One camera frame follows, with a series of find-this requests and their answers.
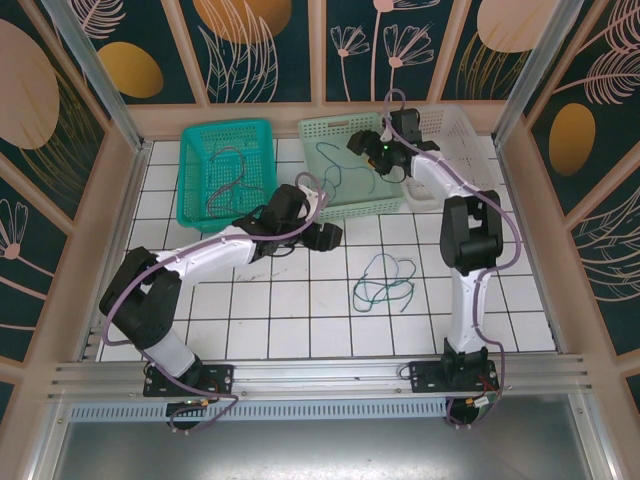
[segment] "green cable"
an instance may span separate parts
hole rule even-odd
[[[393,276],[393,278],[391,278],[389,275],[387,275],[387,278],[385,279],[384,282],[380,282],[380,281],[375,281],[375,280],[367,280],[367,276],[369,275],[369,269],[371,268],[371,266],[374,264],[374,262],[376,261],[376,259],[378,257],[382,257],[383,261],[385,257],[390,258],[395,267],[396,267],[396,272],[395,275]],[[408,277],[405,278],[398,278],[398,275],[400,274],[400,264],[401,263],[410,263],[411,266],[413,267],[413,271],[411,272],[411,274]],[[388,253],[379,253],[378,255],[376,255],[375,257],[373,257],[373,259],[371,259],[371,261],[369,262],[369,265],[367,265],[367,268],[364,269],[364,274],[362,275],[362,277],[360,277],[360,279],[356,282],[355,286],[353,287],[353,297],[352,297],[352,302],[353,302],[353,308],[360,313],[368,313],[371,311],[371,309],[373,308],[374,305],[377,305],[379,303],[382,302],[392,302],[395,300],[403,300],[405,298],[408,298],[407,303],[405,303],[404,307],[402,307],[402,310],[400,310],[400,312],[404,312],[405,309],[409,306],[409,303],[411,303],[411,300],[413,300],[413,293],[414,293],[414,284],[412,282],[410,282],[409,280],[413,278],[413,276],[415,275],[417,271],[416,268],[416,264],[413,262],[413,260],[408,260],[408,259],[403,259],[403,260],[396,260],[395,258],[393,258],[391,255],[389,255]],[[378,291],[375,292],[375,294],[373,295],[373,297],[370,298],[369,296],[369,292],[367,290],[367,285],[373,285],[376,287],[380,287],[378,289]],[[407,285],[409,287],[409,290],[407,292],[405,292],[402,295],[396,295],[393,296],[391,295],[391,290],[392,289],[397,289],[398,287],[402,287],[403,285]],[[360,287],[364,287],[364,297],[361,295],[361,293],[358,292],[358,289]],[[359,307],[356,306],[356,298],[360,301],[362,301],[363,303],[367,303],[369,306],[366,309],[361,309]]]

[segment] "robotic arm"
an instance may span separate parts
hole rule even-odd
[[[220,241],[217,243],[207,238],[158,254],[152,254],[143,247],[136,248],[125,257],[107,288],[100,301],[100,311],[108,315],[116,300],[141,272],[163,260],[176,258],[150,275],[143,285],[138,285],[127,296],[116,312],[113,323],[138,350],[152,358],[172,377],[184,385],[197,387],[202,384],[207,372],[200,359],[171,328],[180,289],[193,286],[217,271],[259,261],[272,255],[280,246],[292,247],[301,243],[321,252],[334,249],[340,244],[342,229],[333,224],[312,223],[299,235],[289,236],[286,240],[226,240],[237,234],[282,238],[283,234],[293,233],[307,223],[319,206],[317,192],[302,185],[282,185],[268,205],[258,207],[218,233],[216,237]]]
[[[438,145],[422,140],[417,110],[391,112],[391,123],[394,130],[409,143],[444,160]],[[476,331],[473,311],[477,308],[477,322],[482,329],[490,275],[481,277],[480,274],[495,267],[497,258],[502,254],[500,215],[462,188],[436,161],[415,155],[412,150],[393,140],[389,129],[382,135],[360,131],[351,137],[347,147],[356,155],[368,155],[369,164],[380,175],[389,174],[394,167],[402,169],[406,176],[423,184],[443,205],[440,252],[446,265],[451,268],[453,306],[451,329],[445,338],[439,373],[442,373],[444,383],[453,391],[463,390],[473,384],[478,375],[489,378],[492,362],[488,361],[485,342]],[[495,191],[481,193],[500,204]],[[475,305],[473,292],[479,278],[480,295]]]

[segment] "white plastic basket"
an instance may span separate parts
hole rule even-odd
[[[480,139],[460,107],[429,105],[417,110],[422,140],[437,143],[449,164],[467,182],[481,190],[497,187]],[[402,183],[402,191],[412,212],[427,212],[442,206],[423,185],[411,178]]]

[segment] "light green basket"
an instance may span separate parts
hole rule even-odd
[[[399,184],[383,181],[367,164],[366,156],[357,156],[347,149],[351,135],[360,130],[381,133],[382,117],[377,113],[362,113],[298,123],[307,169],[332,198],[320,215],[322,222],[394,213],[405,202]],[[340,168],[327,160],[318,148]],[[387,180],[399,179],[392,173]]]

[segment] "white floor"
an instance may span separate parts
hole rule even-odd
[[[491,139],[482,140],[502,178]],[[283,139],[274,146],[278,180],[292,183],[304,170],[301,143]],[[175,220],[178,157],[179,142],[155,143],[128,249],[171,249],[201,238]],[[504,184],[498,193],[511,211]],[[349,219],[341,225],[342,246],[332,252],[297,248],[288,257],[263,259],[183,291],[174,328],[203,360],[441,353],[451,321],[451,278],[438,247],[441,218],[439,213],[411,214],[405,205],[397,214]],[[501,258],[506,262],[515,244],[508,228],[504,237]],[[415,262],[414,297],[404,312],[406,300],[359,313],[353,287],[371,259],[383,252]],[[382,263],[370,271],[371,278],[385,276]],[[485,333],[509,352],[556,350],[542,310],[525,256],[491,279]],[[114,339],[118,334],[111,332]],[[100,348],[98,353],[101,361],[139,359],[131,346]]]

